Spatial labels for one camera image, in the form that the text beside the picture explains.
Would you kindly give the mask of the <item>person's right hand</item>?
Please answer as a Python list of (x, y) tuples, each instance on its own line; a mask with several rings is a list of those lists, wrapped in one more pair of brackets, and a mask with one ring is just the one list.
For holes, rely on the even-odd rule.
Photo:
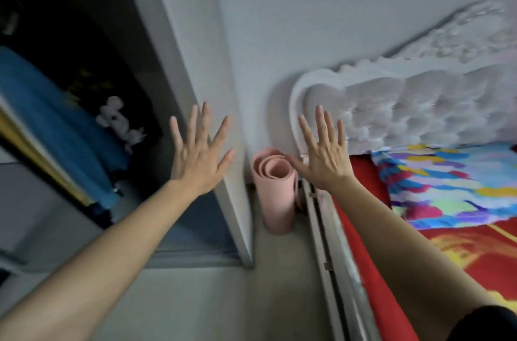
[(308, 150), (309, 178), (306, 179), (316, 188), (337, 195), (345, 187), (358, 184), (354, 176), (347, 149), (341, 149), (337, 143), (338, 128), (334, 126), (333, 117), (327, 111), (329, 144), (320, 145), (316, 140), (304, 115), (298, 118)]

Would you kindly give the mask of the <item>person's left hand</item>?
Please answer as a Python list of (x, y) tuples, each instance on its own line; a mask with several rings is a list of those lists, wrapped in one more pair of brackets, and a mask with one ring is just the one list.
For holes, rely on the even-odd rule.
[(187, 121), (186, 137), (182, 151), (175, 151), (171, 180), (182, 195), (196, 199), (212, 191), (221, 180), (216, 179), (216, 169), (221, 161), (221, 151), (226, 142), (231, 117), (223, 119), (212, 140), (200, 142), (202, 108), (193, 105)]

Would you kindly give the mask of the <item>person's left forearm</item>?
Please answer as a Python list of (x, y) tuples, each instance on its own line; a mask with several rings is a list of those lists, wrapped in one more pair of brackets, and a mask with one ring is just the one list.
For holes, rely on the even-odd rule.
[(198, 196), (185, 180), (167, 182), (0, 318), (0, 341), (90, 341)]

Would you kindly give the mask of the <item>person's right forearm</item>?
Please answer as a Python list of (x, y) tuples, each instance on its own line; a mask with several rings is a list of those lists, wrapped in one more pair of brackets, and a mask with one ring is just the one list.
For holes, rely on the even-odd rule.
[(419, 341), (446, 341), (464, 316), (496, 305), (475, 279), (359, 182), (333, 196)]

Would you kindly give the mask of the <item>pink rolled foam mat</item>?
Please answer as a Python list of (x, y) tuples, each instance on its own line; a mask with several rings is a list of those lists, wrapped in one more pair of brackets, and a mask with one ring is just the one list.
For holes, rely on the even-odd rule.
[(298, 201), (298, 173), (282, 151), (264, 148), (252, 161), (253, 182), (266, 229), (275, 235), (291, 231)]

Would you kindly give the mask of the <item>white plush toy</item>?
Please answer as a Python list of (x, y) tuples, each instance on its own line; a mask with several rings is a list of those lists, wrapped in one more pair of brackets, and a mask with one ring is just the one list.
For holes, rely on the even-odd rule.
[(110, 96), (106, 103), (99, 108), (95, 121), (105, 129), (112, 129), (117, 137), (124, 142), (125, 150), (133, 155), (133, 147), (143, 142), (147, 134), (144, 128), (132, 129), (130, 121), (120, 110), (124, 103), (118, 96)]

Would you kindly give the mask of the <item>white tufted bed headboard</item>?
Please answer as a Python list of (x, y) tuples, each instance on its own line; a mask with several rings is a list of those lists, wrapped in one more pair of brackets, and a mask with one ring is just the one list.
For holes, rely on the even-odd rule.
[(469, 5), (393, 57), (364, 59), (339, 70), (302, 75), (289, 98), (299, 153), (298, 124), (316, 130), (322, 105), (346, 129), (351, 155), (427, 144), (517, 144), (517, 23), (503, 3)]

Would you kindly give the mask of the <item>blue cloth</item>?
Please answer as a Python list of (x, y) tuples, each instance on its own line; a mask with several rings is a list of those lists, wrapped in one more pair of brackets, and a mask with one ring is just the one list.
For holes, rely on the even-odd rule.
[(0, 92), (19, 118), (74, 182), (102, 209), (120, 200), (112, 175), (126, 171), (129, 155), (94, 117), (8, 47), (0, 46)]

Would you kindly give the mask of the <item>multicoloured patterned pillow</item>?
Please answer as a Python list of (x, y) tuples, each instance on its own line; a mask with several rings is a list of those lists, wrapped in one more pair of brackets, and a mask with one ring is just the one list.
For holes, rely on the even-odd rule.
[(517, 148), (414, 145), (371, 153), (391, 209), (417, 230), (517, 217)]

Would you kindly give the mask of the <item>red patterned bed sheet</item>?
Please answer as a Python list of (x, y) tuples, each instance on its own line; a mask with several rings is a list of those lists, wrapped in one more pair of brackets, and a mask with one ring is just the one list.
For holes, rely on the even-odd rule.
[[(388, 196), (385, 194), (385, 189), (380, 188), (380, 181), (373, 176), (372, 162), (358, 157), (351, 161), (351, 165), (358, 182), (384, 203), (383, 200)], [(340, 212), (345, 232), (350, 233), (352, 254), (363, 278), (383, 341), (419, 341), (409, 320), (378, 272), (359, 234), (334, 196), (333, 200)], [(513, 312), (517, 310), (517, 243), (511, 241), (513, 235), (500, 234), (489, 225), (474, 228), (417, 230), (417, 232), (486, 289), (496, 305), (507, 307)]]

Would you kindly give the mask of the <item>black sleeve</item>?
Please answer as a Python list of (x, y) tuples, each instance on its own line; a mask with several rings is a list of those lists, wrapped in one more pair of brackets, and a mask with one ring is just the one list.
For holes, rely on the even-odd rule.
[(446, 341), (517, 341), (517, 314), (498, 305), (476, 308), (453, 327)]

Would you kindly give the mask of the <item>white door frame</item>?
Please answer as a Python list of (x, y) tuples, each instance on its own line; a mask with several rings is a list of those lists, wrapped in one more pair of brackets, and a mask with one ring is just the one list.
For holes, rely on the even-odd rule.
[(254, 217), (245, 184), (248, 165), (229, 49), (218, 0), (134, 0), (177, 105), (187, 120), (194, 104), (209, 104), (210, 137), (231, 118), (222, 153), (235, 151), (216, 187), (242, 265), (254, 267)]

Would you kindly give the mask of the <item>white bed side rail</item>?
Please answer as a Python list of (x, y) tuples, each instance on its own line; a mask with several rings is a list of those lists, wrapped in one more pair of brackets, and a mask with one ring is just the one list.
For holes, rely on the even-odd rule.
[(383, 341), (333, 198), (305, 178), (306, 201), (334, 341)]

